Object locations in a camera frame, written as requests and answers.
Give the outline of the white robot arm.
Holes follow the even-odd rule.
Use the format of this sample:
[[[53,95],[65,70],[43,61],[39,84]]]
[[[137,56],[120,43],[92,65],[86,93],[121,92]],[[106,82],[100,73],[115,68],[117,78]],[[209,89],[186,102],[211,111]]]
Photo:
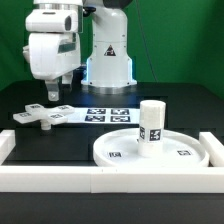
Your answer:
[[[132,0],[34,0],[27,16],[30,32],[23,54],[34,78],[43,80],[48,99],[59,99],[59,85],[70,85],[81,66],[79,34],[83,19],[92,17],[92,53],[81,84],[100,94],[121,93],[137,84],[127,54],[127,16]]]

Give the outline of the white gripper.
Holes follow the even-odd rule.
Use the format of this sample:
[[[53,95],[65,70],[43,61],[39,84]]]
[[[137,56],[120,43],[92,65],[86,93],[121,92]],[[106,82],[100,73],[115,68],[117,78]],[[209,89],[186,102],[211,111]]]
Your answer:
[[[59,100],[59,84],[71,87],[73,71],[81,65],[80,38],[74,33],[32,33],[29,36],[30,68],[35,79],[46,80],[49,101]]]

